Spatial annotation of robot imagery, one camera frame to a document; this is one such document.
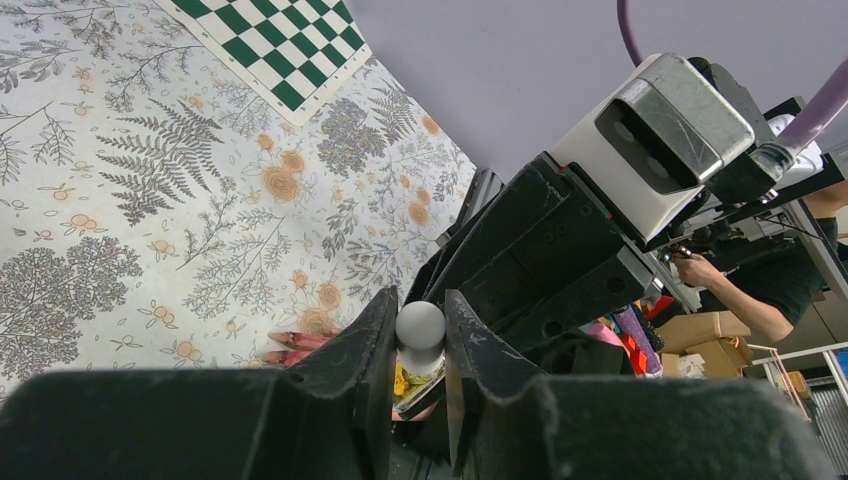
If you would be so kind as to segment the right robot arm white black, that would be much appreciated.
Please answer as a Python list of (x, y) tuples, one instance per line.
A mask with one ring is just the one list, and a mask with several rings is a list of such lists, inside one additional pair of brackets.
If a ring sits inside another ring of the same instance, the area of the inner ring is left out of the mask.
[(409, 301), (460, 292), (525, 352), (642, 297), (646, 253), (682, 239), (701, 200), (756, 213), (803, 143), (770, 128), (727, 70), (655, 54), (537, 155), (420, 269)]

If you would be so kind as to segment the yellow nail polish bottle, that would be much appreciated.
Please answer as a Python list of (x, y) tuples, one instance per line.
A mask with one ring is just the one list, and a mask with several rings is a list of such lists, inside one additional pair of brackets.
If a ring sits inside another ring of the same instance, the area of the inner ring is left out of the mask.
[(444, 362), (426, 375), (414, 375), (400, 362), (396, 363), (393, 386), (393, 410), (405, 412), (416, 405), (427, 393), (437, 386), (444, 376)]

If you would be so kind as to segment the person's hand dark nails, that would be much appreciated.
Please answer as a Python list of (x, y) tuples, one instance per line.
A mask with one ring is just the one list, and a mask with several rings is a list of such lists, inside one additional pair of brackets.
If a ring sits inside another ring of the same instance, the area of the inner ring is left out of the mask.
[(265, 353), (262, 360), (267, 365), (289, 368), (321, 348), (339, 333), (339, 329), (331, 329), (322, 335), (291, 331), (269, 333), (269, 339), (279, 345), (280, 349)]

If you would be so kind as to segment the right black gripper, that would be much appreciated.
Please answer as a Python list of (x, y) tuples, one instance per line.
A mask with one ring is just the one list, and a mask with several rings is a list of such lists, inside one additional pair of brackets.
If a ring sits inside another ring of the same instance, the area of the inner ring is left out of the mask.
[(577, 166), (537, 155), (422, 266), (406, 299), (458, 290), (524, 353), (642, 297), (654, 274)]

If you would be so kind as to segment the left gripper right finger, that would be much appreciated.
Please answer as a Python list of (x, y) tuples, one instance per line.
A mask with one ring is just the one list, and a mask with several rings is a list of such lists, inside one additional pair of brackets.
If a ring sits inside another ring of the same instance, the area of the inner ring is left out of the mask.
[(550, 375), (445, 297), (446, 405), (464, 479), (831, 479), (812, 428), (749, 380)]

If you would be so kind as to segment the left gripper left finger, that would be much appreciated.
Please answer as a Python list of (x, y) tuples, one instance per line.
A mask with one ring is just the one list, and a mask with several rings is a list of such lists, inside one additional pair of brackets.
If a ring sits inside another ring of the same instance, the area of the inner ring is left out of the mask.
[(395, 288), (286, 369), (54, 372), (1, 410), (5, 479), (384, 479)]

